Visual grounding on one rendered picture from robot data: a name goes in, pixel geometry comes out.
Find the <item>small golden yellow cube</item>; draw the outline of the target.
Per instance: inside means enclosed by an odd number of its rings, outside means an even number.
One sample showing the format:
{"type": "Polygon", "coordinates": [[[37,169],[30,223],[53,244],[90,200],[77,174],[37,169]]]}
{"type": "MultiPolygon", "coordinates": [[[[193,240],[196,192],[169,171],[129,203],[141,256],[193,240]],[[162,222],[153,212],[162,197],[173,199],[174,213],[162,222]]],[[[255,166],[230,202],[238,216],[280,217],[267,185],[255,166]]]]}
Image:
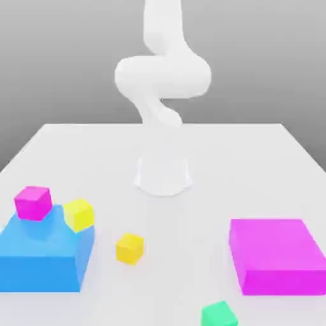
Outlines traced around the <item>small golden yellow cube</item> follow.
{"type": "Polygon", "coordinates": [[[117,260],[136,265],[144,254],[144,239],[140,236],[125,233],[116,243],[117,260]]]}

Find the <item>small lemon yellow cube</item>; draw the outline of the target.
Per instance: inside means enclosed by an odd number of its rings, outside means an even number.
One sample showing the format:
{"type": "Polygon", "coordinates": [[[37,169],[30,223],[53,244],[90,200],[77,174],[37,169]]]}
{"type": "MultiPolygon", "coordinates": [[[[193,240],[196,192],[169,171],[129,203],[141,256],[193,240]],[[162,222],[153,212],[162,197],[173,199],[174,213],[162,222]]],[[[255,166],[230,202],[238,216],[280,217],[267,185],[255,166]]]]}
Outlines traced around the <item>small lemon yellow cube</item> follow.
{"type": "Polygon", "coordinates": [[[75,233],[94,225],[93,207],[85,199],[76,199],[63,205],[64,219],[75,233]]]}

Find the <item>small magenta cube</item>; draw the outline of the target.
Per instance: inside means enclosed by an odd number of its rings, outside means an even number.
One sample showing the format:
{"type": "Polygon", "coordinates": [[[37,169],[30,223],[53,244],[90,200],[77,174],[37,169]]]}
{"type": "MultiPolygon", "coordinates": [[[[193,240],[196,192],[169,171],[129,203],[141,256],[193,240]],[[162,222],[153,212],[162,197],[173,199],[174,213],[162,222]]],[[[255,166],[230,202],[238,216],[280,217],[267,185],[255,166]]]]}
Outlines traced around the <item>small magenta cube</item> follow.
{"type": "Polygon", "coordinates": [[[50,189],[26,186],[14,198],[17,216],[22,220],[42,221],[52,209],[50,189]]]}

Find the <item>small green cube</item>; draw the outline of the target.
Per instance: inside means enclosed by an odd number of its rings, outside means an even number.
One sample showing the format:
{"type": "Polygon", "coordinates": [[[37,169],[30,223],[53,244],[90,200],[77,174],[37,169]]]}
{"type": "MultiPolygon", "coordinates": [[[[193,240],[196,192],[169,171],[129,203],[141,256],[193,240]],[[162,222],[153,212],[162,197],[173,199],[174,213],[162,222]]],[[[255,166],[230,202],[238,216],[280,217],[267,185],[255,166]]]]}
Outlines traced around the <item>small green cube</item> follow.
{"type": "Polygon", "coordinates": [[[229,305],[220,301],[203,307],[201,326],[238,326],[238,320],[229,305]]]}

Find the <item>large magenta box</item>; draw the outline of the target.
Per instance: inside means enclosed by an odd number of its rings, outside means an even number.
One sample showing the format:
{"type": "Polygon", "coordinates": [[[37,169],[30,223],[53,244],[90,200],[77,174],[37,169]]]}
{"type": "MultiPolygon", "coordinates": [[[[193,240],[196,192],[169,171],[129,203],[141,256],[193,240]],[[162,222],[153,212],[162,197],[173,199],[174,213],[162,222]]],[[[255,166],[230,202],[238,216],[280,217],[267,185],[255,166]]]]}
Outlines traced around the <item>large magenta box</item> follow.
{"type": "Polygon", "coordinates": [[[301,219],[232,219],[229,246],[243,295],[326,295],[326,257],[301,219]]]}

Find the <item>large blue box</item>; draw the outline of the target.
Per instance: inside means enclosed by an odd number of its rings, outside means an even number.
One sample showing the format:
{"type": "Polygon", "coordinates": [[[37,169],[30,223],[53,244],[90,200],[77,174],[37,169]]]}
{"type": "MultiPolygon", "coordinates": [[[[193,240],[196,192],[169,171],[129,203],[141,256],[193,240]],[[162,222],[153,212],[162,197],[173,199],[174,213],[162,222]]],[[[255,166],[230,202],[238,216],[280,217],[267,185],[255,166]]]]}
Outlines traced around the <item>large blue box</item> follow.
{"type": "Polygon", "coordinates": [[[61,205],[40,222],[13,215],[0,232],[0,292],[79,292],[95,228],[74,232],[61,205]]]}

